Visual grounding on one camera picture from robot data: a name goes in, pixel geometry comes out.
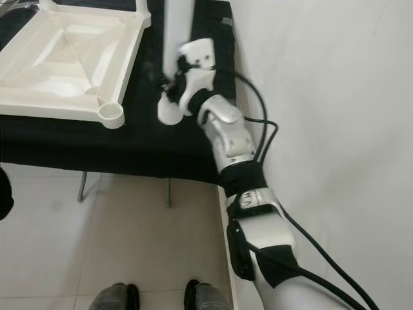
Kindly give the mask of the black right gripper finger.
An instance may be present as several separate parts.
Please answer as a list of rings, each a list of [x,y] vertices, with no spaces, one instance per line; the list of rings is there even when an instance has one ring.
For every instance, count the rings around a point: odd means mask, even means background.
[[[151,83],[158,91],[169,91],[169,89],[174,87],[174,81],[168,79],[163,73],[162,68],[151,70]]]

